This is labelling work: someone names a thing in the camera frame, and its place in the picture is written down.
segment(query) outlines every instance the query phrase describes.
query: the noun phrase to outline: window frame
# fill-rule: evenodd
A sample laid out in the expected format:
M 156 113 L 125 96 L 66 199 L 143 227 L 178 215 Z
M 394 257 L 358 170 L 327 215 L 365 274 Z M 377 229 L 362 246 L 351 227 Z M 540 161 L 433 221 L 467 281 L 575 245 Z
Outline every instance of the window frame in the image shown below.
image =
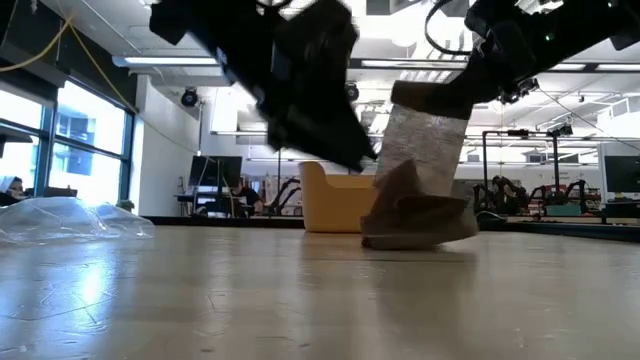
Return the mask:
M 82 88 L 83 90 L 107 101 L 108 103 L 116 106 L 118 109 L 124 111 L 124 131 L 122 138 L 122 154 L 114 153 L 108 150 L 98 148 L 93 145 L 83 143 L 81 141 L 71 139 L 69 137 L 56 135 L 57 119 L 58 119 L 58 101 L 56 101 L 53 107 L 47 107 L 42 105 L 42 120 L 40 128 L 32 128 L 26 125 L 15 123 L 6 119 L 0 119 L 0 126 L 9 127 L 26 135 L 39 138 L 40 145 L 38 146 L 38 154 L 36 159 L 36 170 L 34 175 L 34 193 L 35 196 L 41 196 L 44 193 L 44 189 L 49 185 L 49 177 L 53 165 L 54 152 L 53 147 L 56 143 L 68 146 L 69 148 L 86 151 L 89 153 L 99 154 L 110 158 L 117 159 L 121 162 L 119 183 L 118 183 L 118 200 L 128 199 L 129 191 L 131 187 L 131 157 L 132 157 L 132 143 L 134 134 L 134 119 L 135 115 L 129 111 L 125 106 L 114 102 L 109 97 L 106 97 L 93 89 L 87 87 L 80 81 L 76 81 L 73 78 L 69 78 L 67 81 Z

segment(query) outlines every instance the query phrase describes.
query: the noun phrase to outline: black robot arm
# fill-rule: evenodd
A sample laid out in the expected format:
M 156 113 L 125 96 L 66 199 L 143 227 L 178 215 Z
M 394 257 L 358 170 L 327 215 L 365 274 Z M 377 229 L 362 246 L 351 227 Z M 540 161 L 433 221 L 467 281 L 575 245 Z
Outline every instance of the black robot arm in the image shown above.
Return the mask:
M 564 0 L 556 10 L 534 14 L 525 13 L 516 2 L 476 1 L 465 25 L 481 41 L 465 70 L 449 84 L 424 86 L 420 101 L 415 87 L 397 82 L 392 100 L 468 120 L 473 104 L 494 99 L 514 103 L 538 87 L 534 76 L 607 38 L 617 50 L 640 41 L 638 0 Z
M 162 0 L 149 27 L 171 44 L 189 33 L 230 84 L 256 99 L 275 149 L 301 150 L 353 170 L 375 159 L 345 91 L 358 34 L 339 0 L 318 0 L 291 20 L 256 0 Z

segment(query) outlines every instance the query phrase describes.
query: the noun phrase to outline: metal frame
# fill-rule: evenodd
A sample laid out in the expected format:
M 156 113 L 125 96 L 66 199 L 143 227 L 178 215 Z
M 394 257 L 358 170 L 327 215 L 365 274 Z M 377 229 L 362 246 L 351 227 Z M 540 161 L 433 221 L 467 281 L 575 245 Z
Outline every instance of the metal frame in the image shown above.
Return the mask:
M 521 139 L 523 141 L 540 141 L 540 140 L 544 140 L 544 139 L 551 139 L 552 143 L 553 143 L 553 174 L 555 176 L 555 187 L 556 187 L 556 192 L 560 192 L 560 165 L 558 163 L 558 137 L 553 135 L 553 134 L 549 134 L 546 132 L 540 132 L 540 131 L 526 131 L 526 136 L 522 135 L 522 131 L 521 130 L 515 130 L 515 131 L 483 131 L 482 132 L 482 169 L 484 171 L 484 188 L 488 189 L 489 188 L 489 167 L 488 167 L 488 163 L 487 163 L 487 135 L 489 134 L 494 134 L 494 135 L 498 135 L 498 136 L 505 136 L 506 137 L 518 137 L 518 138 L 523 138 L 526 137 L 526 139 Z M 541 137 L 534 137 L 533 139 L 531 139 L 529 136 L 530 135 L 544 135 Z M 488 204 L 489 203 L 489 194 L 485 191 L 485 201 Z

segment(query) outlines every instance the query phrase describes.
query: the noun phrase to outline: person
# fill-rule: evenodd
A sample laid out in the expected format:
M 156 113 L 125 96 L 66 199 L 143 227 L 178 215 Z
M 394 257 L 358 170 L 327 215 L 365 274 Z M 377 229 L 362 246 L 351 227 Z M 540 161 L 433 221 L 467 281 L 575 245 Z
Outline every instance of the person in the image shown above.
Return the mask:
M 27 198 L 22 179 L 17 176 L 0 176 L 0 206 L 9 206 Z
M 240 179 L 238 187 L 232 191 L 233 196 L 237 198 L 245 198 L 246 204 L 253 207 L 253 211 L 249 210 L 249 216 L 262 213 L 264 202 L 260 195 L 252 188 L 245 186 L 244 179 Z

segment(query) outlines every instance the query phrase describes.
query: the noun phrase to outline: wooden floor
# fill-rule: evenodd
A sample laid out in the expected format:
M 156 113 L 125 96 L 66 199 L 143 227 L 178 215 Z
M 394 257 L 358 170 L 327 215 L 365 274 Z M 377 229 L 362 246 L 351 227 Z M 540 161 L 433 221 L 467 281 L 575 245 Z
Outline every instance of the wooden floor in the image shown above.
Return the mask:
M 640 359 L 640 247 L 295 230 L 0 247 L 0 359 Z

